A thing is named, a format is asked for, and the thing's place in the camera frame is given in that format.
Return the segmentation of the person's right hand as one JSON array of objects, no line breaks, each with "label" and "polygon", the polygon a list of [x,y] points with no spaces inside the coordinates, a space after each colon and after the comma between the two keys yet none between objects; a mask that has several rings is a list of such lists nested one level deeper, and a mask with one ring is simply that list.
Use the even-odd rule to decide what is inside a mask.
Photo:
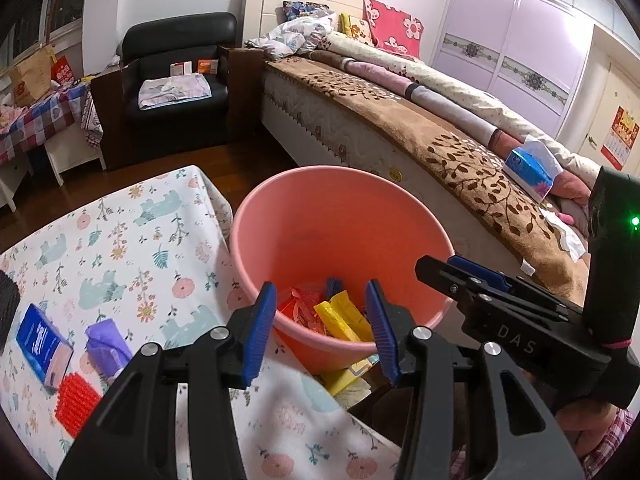
[{"label": "person's right hand", "polygon": [[619,410],[603,401],[582,399],[560,408],[555,419],[576,455],[584,458],[598,447]]}]

